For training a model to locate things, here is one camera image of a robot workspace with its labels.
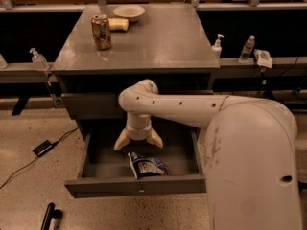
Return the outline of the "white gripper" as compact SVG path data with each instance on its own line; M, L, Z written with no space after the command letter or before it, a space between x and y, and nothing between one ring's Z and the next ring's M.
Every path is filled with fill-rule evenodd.
M152 128L150 115L137 115L129 112L126 127L116 140L114 149L120 150L130 142L130 139L135 141L147 139L149 144L163 148L161 137Z

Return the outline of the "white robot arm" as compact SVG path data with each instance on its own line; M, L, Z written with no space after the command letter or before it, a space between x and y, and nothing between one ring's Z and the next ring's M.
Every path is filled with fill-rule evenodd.
M200 129L210 230L303 230L295 139L297 124L282 103L233 95L161 95L152 80L118 98L127 124L115 143L160 146L151 118Z

